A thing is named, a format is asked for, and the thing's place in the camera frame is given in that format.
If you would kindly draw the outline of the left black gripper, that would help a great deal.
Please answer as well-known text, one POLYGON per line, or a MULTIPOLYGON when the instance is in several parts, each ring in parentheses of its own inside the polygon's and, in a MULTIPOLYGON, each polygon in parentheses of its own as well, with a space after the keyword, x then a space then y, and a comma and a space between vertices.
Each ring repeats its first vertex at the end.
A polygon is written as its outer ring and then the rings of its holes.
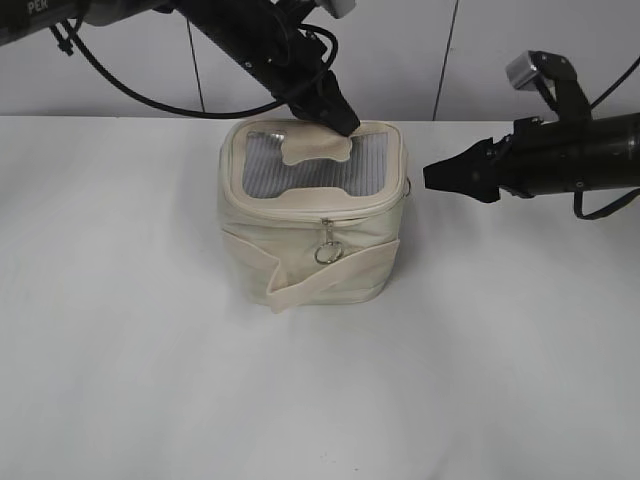
POLYGON ((315 1, 175 1, 176 10, 291 113, 348 137, 360 120, 323 57, 326 45, 304 24, 315 1))

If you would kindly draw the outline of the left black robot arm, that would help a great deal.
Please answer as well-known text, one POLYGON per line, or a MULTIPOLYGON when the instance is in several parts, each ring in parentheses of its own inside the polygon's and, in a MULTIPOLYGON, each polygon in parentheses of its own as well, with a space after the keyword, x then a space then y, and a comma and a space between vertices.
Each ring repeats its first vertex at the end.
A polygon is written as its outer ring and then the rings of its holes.
POLYGON ((1 42, 9 44, 49 30, 61 51, 80 52, 112 86, 156 110, 215 120, 256 116, 287 106, 298 119, 348 136, 360 120, 344 98, 331 67, 338 40, 330 31, 306 23, 322 8, 340 19, 356 7, 353 1, 4 1, 1 4, 1 42), (178 12, 258 81, 272 102, 249 110, 212 113, 170 106, 127 87, 92 54, 79 36, 82 25, 103 27, 147 11, 178 12))

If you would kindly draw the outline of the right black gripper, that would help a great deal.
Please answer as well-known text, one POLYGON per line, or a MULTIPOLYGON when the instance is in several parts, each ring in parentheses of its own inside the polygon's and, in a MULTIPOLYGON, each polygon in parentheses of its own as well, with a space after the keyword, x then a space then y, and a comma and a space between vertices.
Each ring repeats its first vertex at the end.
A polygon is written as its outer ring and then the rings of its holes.
POLYGON ((514 130, 495 161, 492 138, 425 166, 426 189, 490 204, 499 186, 522 198, 639 185, 639 115, 532 123, 514 130))

